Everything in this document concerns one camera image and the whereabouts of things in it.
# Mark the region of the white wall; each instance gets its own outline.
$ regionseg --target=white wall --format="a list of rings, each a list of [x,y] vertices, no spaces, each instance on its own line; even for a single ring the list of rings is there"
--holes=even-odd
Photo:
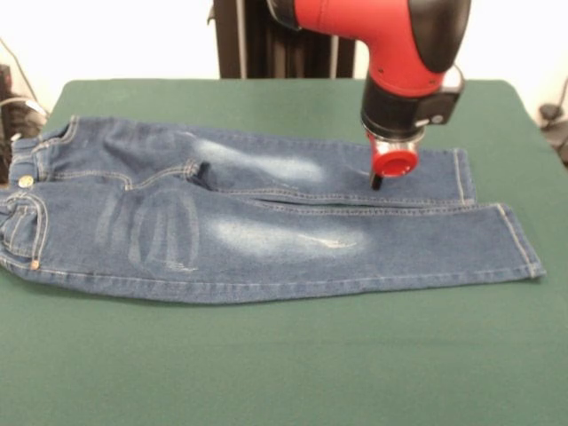
[[[208,0],[2,3],[8,13],[0,35],[49,109],[74,79],[219,76],[215,25],[206,25]],[[0,60],[11,64],[8,59],[0,47]],[[12,75],[16,80],[15,67]]]
[[[540,104],[559,100],[568,76],[567,18],[565,0],[472,0],[456,63],[466,78],[513,84],[536,120]],[[367,47],[359,43],[355,76],[364,78],[367,64]]]
[[[472,2],[458,65],[467,78],[511,82],[536,117],[541,103],[557,101],[568,75],[568,2]],[[74,79],[218,78],[215,27],[206,25],[211,0],[5,3],[0,34],[48,108]],[[366,56],[359,46],[357,77],[365,76]]]

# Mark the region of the blue denim jeans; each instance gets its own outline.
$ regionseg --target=blue denim jeans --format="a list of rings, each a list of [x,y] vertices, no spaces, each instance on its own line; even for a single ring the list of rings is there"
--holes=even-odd
[[[369,148],[73,117],[13,146],[0,262],[88,293],[234,304],[536,278],[511,210],[477,205],[466,154],[368,183]]]

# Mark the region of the metal button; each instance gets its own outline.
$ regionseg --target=metal button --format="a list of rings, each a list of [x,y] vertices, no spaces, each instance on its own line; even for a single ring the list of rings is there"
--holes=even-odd
[[[29,188],[34,184],[34,177],[31,175],[24,175],[18,179],[18,186],[20,188]]]

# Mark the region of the green tablecloth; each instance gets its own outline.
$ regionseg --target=green tablecloth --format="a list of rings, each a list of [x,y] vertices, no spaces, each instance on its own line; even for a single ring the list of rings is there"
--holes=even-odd
[[[99,81],[71,114],[366,143],[356,81]],[[568,174],[514,90],[469,82],[430,147],[466,148],[540,282],[231,307],[86,296],[0,272],[0,425],[566,425]]]

